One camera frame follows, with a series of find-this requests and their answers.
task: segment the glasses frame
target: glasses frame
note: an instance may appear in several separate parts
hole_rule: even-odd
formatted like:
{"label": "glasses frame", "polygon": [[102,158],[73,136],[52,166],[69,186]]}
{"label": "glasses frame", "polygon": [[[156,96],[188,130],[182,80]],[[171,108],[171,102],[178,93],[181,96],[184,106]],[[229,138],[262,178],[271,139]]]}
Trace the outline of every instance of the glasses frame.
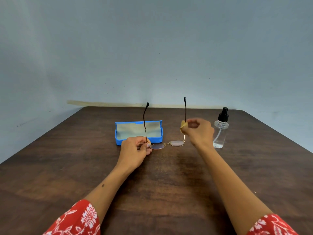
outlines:
{"label": "glasses frame", "polygon": [[[184,97],[184,102],[185,102],[185,123],[186,123],[186,119],[187,119],[186,97]],[[147,102],[145,111],[143,112],[143,125],[144,125],[144,127],[145,127],[146,142],[148,142],[148,140],[147,140],[147,131],[146,131],[146,123],[145,123],[145,113],[146,113],[146,110],[147,110],[148,106],[149,106],[149,102]],[[173,141],[182,141],[184,144],[183,144],[183,145],[175,146],[175,145],[172,145],[172,144],[171,144],[171,142],[173,142]],[[184,140],[173,140],[173,141],[170,141],[170,142],[168,142],[168,143],[165,143],[165,142],[164,142],[164,143],[157,143],[157,144],[163,144],[163,145],[164,145],[164,147],[162,147],[162,148],[160,148],[160,149],[165,148],[165,146],[168,145],[168,144],[169,144],[170,146],[173,146],[173,147],[181,147],[181,146],[184,146],[184,145],[185,145],[185,141],[186,141],[186,134],[184,134]]]}

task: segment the dark brown tabletop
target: dark brown tabletop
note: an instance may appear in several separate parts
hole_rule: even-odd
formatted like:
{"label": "dark brown tabletop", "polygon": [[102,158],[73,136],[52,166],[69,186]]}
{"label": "dark brown tabletop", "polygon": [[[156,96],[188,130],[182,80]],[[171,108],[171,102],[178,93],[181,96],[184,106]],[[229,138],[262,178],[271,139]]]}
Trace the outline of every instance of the dark brown tabletop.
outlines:
{"label": "dark brown tabletop", "polygon": [[[113,169],[114,122],[143,108],[85,107],[0,165],[0,234],[42,234]],[[187,109],[214,122],[220,110]],[[163,141],[182,138],[184,109],[148,108]],[[299,234],[313,234],[313,154],[241,110],[229,111],[220,155]],[[102,234],[235,234],[209,172],[189,139],[147,156],[121,186]]]}

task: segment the eyeglasses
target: eyeglasses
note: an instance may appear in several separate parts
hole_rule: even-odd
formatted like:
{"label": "eyeglasses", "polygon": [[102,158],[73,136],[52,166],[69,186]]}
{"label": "eyeglasses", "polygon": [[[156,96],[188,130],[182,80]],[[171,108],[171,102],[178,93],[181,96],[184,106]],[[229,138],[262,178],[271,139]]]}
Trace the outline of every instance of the eyeglasses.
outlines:
{"label": "eyeglasses", "polygon": [[[187,106],[186,106],[186,97],[184,97],[184,102],[185,102],[185,122],[186,122],[186,117],[187,117]],[[145,126],[145,132],[146,132],[146,142],[147,141],[147,131],[146,131],[146,124],[145,124],[145,112],[149,106],[149,102],[147,102],[147,106],[145,108],[145,111],[143,112],[143,125]],[[174,146],[174,147],[181,147],[185,144],[186,140],[186,134],[184,134],[184,140],[175,140],[175,141],[170,141],[168,143],[157,143],[157,144],[152,144],[149,148],[154,149],[154,150],[159,150],[164,148],[166,145]]]}

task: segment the bottle cap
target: bottle cap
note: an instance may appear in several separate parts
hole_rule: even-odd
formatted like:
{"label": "bottle cap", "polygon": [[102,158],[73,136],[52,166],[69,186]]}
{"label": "bottle cap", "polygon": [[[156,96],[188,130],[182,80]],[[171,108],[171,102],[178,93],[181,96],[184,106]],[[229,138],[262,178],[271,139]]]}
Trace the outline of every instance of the bottle cap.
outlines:
{"label": "bottle cap", "polygon": [[227,122],[228,121],[228,114],[227,114],[228,108],[224,107],[222,112],[218,115],[218,120],[221,122]]}

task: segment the spray bottle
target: spray bottle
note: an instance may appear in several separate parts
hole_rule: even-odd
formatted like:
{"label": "spray bottle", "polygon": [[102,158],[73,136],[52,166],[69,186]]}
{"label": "spray bottle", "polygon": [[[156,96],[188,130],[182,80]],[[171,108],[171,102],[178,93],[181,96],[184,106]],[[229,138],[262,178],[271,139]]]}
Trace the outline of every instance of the spray bottle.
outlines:
{"label": "spray bottle", "polygon": [[228,108],[224,107],[219,114],[218,120],[214,122],[213,147],[221,149],[224,146],[226,130],[228,129]]}

